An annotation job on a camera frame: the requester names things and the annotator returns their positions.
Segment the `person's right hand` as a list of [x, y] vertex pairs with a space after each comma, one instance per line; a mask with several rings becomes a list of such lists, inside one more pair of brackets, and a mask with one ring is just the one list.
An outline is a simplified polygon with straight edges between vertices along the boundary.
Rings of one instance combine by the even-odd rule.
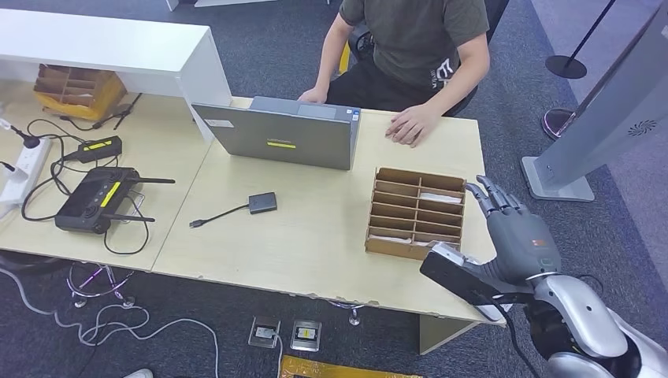
[[327, 101], [328, 88], [315, 86], [304, 91], [298, 98], [300, 102], [325, 103]]

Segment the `person's left hand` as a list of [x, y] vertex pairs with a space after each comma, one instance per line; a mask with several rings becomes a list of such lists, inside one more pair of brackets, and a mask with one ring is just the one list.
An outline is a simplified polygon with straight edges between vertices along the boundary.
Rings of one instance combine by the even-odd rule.
[[411, 106], [391, 119], [385, 137], [392, 142], [415, 148], [440, 121], [442, 112], [428, 103]]

